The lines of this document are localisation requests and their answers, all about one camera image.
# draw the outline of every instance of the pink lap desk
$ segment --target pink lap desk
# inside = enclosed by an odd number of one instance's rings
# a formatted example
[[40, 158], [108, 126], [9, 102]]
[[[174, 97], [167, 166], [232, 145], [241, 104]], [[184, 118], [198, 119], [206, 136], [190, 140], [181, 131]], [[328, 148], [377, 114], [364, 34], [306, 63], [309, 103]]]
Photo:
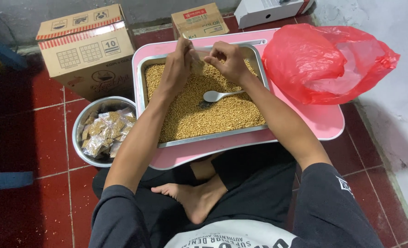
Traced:
[[[233, 43], [251, 41], [255, 39], [266, 39], [267, 41], [270, 41], [276, 30], [277, 29], [271, 29], [196, 38], [193, 39], [193, 44], [195, 46], [207, 46], [213, 45], [217, 41]], [[137, 67], [139, 62], [149, 56], [171, 53], [175, 50], [175, 46], [176, 41], [147, 44], [135, 52], [132, 60], [132, 67], [135, 99], [137, 104], [137, 116], [141, 115], [141, 105], [136, 97], [136, 94], [139, 92], [137, 84]], [[261, 55], [265, 46], [266, 44], [255, 45]], [[269, 78], [268, 84], [270, 86], [270, 91], [292, 107], [308, 124], [319, 140], [331, 140], [338, 137], [343, 132], [344, 117], [339, 105], [303, 105], [283, 94]], [[189, 144], [158, 148], [150, 166], [159, 170], [171, 169], [186, 162], [193, 161], [197, 158], [211, 155], [220, 151], [271, 142], [277, 142], [277, 140], [269, 129], [264, 129]]]

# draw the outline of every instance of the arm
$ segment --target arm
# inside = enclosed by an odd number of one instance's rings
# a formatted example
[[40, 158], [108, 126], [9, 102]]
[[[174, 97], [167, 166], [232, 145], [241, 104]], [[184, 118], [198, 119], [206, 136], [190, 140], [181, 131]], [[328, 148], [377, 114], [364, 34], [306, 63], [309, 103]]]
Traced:
[[205, 60], [248, 93], [274, 136], [294, 156], [302, 170], [314, 163], [331, 164], [322, 144], [302, 118], [247, 69], [239, 46], [216, 42]]
[[180, 38], [176, 50], [168, 54], [161, 82], [149, 105], [130, 130], [106, 177], [104, 188], [123, 185], [135, 193], [149, 166], [170, 103], [182, 90], [190, 74], [190, 40]]

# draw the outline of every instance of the metal tray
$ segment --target metal tray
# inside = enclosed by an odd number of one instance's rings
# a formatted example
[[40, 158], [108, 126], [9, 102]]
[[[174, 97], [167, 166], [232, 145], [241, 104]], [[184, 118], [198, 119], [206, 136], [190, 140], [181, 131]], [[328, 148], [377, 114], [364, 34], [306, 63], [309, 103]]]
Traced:
[[[265, 76], [265, 71], [263, 69], [262, 61], [260, 59], [259, 51], [250, 44], [239, 44], [239, 46], [240, 46], [240, 51], [244, 59], [247, 59], [250, 62], [250, 65], [253, 68], [253, 70], [256, 72], [256, 74], [258, 75], [259, 80], [263, 83], [263, 85], [268, 90], [270, 90], [270, 88], [268, 87], [267, 77]], [[138, 73], [139, 93], [137, 94], [137, 97], [140, 98], [140, 104], [141, 104], [140, 112], [141, 113], [146, 109], [146, 106], [148, 104], [146, 74], [145, 74], [146, 68], [148, 68], [151, 65], [165, 64], [166, 57], [167, 57], [167, 54], [150, 56], [150, 57], [147, 57], [141, 60], [141, 62], [138, 64], [137, 73]], [[244, 128], [240, 128], [236, 130], [231, 130], [231, 131], [218, 132], [218, 133], [201, 135], [201, 136], [196, 136], [196, 137], [191, 137], [191, 138], [183, 138], [179, 140], [169, 141], [166, 143], [159, 143], [158, 147], [159, 148], [171, 147], [175, 145], [186, 144], [190, 142], [196, 142], [196, 141], [201, 141], [201, 140], [206, 140], [206, 139], [211, 139], [211, 138], [219, 138], [219, 137], [224, 137], [224, 136], [229, 136], [229, 135], [234, 135], [234, 134], [253, 132], [253, 131], [266, 129], [266, 128], [268, 128], [266, 124], [261, 125], [261, 126], [256, 126], [256, 127], [244, 127]]]

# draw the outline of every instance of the metal bowl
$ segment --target metal bowl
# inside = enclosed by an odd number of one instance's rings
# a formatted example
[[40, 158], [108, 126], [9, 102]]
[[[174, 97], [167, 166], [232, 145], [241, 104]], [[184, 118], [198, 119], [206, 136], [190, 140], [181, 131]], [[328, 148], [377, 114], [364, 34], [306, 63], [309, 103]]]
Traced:
[[83, 153], [81, 145], [83, 141], [81, 140], [81, 133], [83, 132], [84, 122], [89, 117], [89, 115], [96, 111], [98, 113], [106, 113], [109, 111], [122, 110], [129, 107], [134, 114], [136, 114], [136, 105], [129, 99], [124, 97], [106, 97], [98, 99], [91, 104], [89, 104], [84, 110], [81, 111], [75, 120], [74, 127], [72, 128], [72, 143], [77, 154], [86, 163], [96, 166], [96, 167], [110, 167], [112, 165], [113, 158], [107, 160], [95, 159]]

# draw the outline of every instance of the white box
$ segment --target white box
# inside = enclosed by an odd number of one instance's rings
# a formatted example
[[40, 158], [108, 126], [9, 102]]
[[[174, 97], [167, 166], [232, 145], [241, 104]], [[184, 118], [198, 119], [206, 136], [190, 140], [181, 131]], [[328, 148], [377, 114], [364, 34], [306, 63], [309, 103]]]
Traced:
[[291, 0], [280, 5], [279, 0], [241, 0], [234, 15], [241, 29], [304, 14], [313, 3], [314, 0]]

